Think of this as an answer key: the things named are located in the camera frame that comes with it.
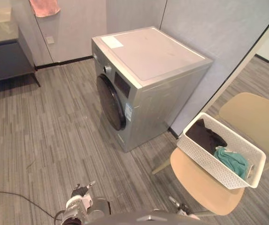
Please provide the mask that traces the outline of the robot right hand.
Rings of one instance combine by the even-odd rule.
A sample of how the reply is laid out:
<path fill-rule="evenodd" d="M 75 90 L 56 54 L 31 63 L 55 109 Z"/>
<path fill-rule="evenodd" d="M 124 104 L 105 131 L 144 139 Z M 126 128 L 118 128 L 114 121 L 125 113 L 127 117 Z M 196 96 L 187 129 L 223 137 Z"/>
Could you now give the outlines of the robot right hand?
<path fill-rule="evenodd" d="M 169 200 L 171 201 L 171 203 L 173 204 L 173 206 L 176 207 L 177 214 L 188 216 L 188 215 L 190 215 L 192 213 L 192 211 L 190 210 L 190 208 L 185 203 L 179 203 L 172 196 L 169 196 Z"/>

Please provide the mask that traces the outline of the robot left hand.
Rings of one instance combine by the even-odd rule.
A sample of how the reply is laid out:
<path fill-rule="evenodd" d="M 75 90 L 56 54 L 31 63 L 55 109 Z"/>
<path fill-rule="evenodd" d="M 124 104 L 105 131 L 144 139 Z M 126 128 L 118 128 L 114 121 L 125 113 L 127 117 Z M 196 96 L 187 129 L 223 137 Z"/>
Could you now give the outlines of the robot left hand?
<path fill-rule="evenodd" d="M 83 197 L 95 183 L 96 181 L 94 180 L 86 186 L 81 186 L 80 184 L 76 184 L 75 187 L 73 188 L 71 197 L 74 197 L 76 195 L 80 195 L 81 197 Z"/>

